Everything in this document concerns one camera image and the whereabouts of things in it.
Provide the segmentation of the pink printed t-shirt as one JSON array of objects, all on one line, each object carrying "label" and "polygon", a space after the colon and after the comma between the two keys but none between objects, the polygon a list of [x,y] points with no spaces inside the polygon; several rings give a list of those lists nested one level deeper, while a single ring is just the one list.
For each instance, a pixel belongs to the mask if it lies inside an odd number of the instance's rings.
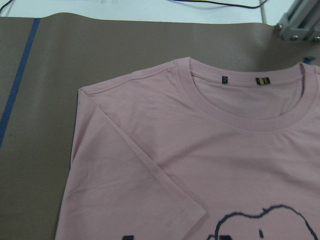
[{"label": "pink printed t-shirt", "polygon": [[190,57],[78,91],[58,240],[317,240],[320,68]]}]

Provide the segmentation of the aluminium frame post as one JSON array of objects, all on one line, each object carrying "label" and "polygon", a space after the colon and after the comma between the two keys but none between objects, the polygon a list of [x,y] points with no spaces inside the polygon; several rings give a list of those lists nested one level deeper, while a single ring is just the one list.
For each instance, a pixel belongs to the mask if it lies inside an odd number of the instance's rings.
[{"label": "aluminium frame post", "polygon": [[295,0],[275,25],[284,41],[320,42],[320,0]]}]

